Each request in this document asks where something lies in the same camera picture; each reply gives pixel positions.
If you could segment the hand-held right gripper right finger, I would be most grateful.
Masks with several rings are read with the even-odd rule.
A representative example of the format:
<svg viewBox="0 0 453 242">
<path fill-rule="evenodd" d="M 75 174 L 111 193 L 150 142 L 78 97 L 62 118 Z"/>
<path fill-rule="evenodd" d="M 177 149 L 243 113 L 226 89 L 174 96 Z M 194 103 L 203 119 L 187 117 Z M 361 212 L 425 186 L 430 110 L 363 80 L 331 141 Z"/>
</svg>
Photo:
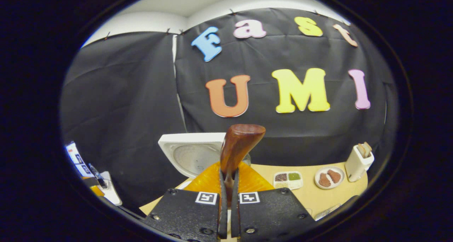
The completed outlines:
<svg viewBox="0 0 453 242">
<path fill-rule="evenodd" d="M 286 241 L 314 228 L 316 221 L 287 187 L 275 189 L 241 162 L 231 201 L 231 236 L 240 241 Z"/>
</svg>

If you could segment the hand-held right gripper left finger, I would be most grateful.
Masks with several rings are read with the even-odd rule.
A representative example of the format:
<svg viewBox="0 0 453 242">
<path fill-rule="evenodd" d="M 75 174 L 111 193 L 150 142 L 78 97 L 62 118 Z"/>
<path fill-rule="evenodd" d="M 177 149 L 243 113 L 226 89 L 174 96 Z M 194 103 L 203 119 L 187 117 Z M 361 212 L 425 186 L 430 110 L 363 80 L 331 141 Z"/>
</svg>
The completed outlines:
<svg viewBox="0 0 453 242">
<path fill-rule="evenodd" d="M 220 163 L 185 189 L 168 189 L 144 223 L 183 241 L 219 241 L 227 234 L 227 201 Z"/>
</svg>

